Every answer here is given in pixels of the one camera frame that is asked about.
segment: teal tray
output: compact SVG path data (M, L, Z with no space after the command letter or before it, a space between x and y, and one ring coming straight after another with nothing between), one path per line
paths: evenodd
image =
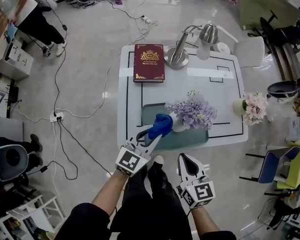
M153 125L156 114L169 115L169 112L165 109L165 103L144 105L141 110L142 125ZM208 140L209 133L204 129L186 129L182 132L171 131L159 141L155 150L174 150L188 146L199 146L205 144ZM146 136L144 139L145 144L147 145L150 141Z

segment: white sneaker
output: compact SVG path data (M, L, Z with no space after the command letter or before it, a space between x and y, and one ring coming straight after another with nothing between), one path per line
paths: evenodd
M48 47L49 49L51 49L52 47L54 47L54 45L55 45L55 43L54 43L54 42L51 42L51 44L48 45L47 47Z
M162 168L164 166L164 158L161 155L157 155L153 160L153 165L157 163Z
M59 57L61 54L64 53L65 48L67 46L67 41L64 40L64 43L58 44L58 49L56 50L56 56Z

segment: sleeve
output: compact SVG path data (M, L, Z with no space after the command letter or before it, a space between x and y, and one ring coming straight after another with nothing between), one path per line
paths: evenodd
M200 240L215 240L215 239L226 239L226 240L237 240L234 233L230 231L216 231L205 233L200 237Z
M81 203L71 211L55 240L98 239L109 240L109 215L91 203Z

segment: red book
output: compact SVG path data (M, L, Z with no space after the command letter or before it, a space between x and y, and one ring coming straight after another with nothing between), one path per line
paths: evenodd
M134 82L160 82L165 80L164 46L162 44L136 44L134 46Z

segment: black pants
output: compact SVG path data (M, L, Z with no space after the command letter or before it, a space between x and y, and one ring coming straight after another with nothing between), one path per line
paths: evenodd
M17 28L25 34L38 39L46 46L51 45L51 42L55 44L64 42L63 36L54 26L47 22L38 6L34 8Z
M150 168L152 198L145 188L146 176L145 166L128 180L122 207L114 216L110 230L121 232L118 240L191 240L187 215L165 172L156 165Z
M14 141L5 137L0 137L0 147L6 146L6 145L20 145L24 147L25 151L29 154L31 152L37 152L38 151L38 145L35 143L30 143L26 141ZM28 155L28 166L25 170L25 172L30 172L34 167L38 167L40 165L40 158L36 154L29 154Z

